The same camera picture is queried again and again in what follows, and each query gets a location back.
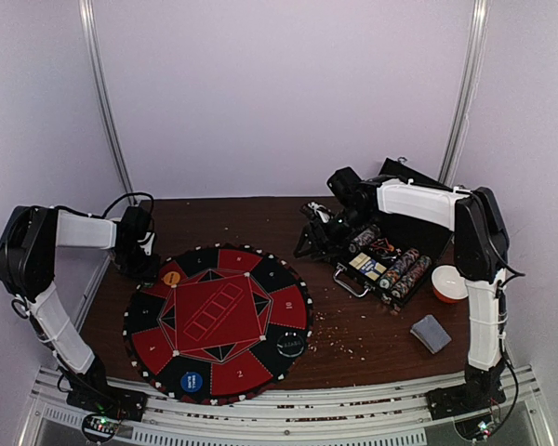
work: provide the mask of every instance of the robotic arm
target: robotic arm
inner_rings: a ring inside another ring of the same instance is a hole
[[[66,208],[18,206],[0,238],[0,281],[16,298],[12,307],[29,319],[70,382],[67,402],[110,418],[140,420],[146,396],[110,387],[100,358],[76,332],[54,283],[55,248],[110,250],[126,276],[154,282],[159,257],[151,254],[151,215],[128,207],[119,221]]]
[[[333,215],[318,204],[306,207],[305,227],[296,256],[327,258],[335,246],[376,213],[400,214],[440,225],[455,234],[455,266],[469,292],[471,345],[466,383],[436,389],[427,395],[432,418],[439,419],[489,408],[503,402],[500,375],[504,370],[506,302],[503,293],[509,237],[492,190],[420,186],[412,179],[380,176],[361,180],[351,168],[327,182],[343,211]],[[301,252],[304,241],[309,249]]]

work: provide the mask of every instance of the gray cloth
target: gray cloth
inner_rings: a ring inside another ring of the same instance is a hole
[[[431,314],[411,327],[411,334],[432,353],[438,353],[452,339]]]

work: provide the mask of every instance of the wooden table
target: wooden table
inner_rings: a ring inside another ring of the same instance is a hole
[[[369,295],[351,297],[332,281],[333,269],[293,249],[306,222],[299,213],[311,198],[161,200],[153,216],[162,258],[198,245],[245,243],[290,263],[308,284],[314,300],[310,349],[278,388],[327,388],[390,383],[463,370],[469,349],[467,300],[447,305],[436,299],[430,281],[400,314],[392,315]],[[315,201],[338,210],[333,198]],[[451,263],[451,253],[444,263]],[[109,376],[141,381],[130,366],[122,340],[123,315],[136,284],[110,267],[88,313],[82,337],[101,357]],[[453,338],[432,355],[409,333],[411,325],[433,314]]]

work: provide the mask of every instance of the orange bowl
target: orange bowl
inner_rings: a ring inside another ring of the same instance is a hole
[[[451,265],[443,265],[432,272],[434,294],[447,304],[456,304],[467,297],[465,279]]]

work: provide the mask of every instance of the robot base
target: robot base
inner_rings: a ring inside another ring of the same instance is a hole
[[[146,394],[118,387],[109,387],[108,394],[110,394],[113,400],[119,401],[119,406],[105,399],[97,401],[95,394],[79,391],[69,393],[66,403],[85,411],[99,413],[113,420],[120,419],[120,413],[124,413],[125,420],[142,420],[142,413],[147,403]]]
[[[492,400],[501,404],[506,401],[506,396],[504,390],[493,389],[491,394],[481,395],[481,398],[473,399],[472,404],[468,404],[467,384],[461,384],[460,386],[431,390],[426,394],[426,400],[428,400],[432,420],[440,420],[450,416],[489,409],[492,406]]]

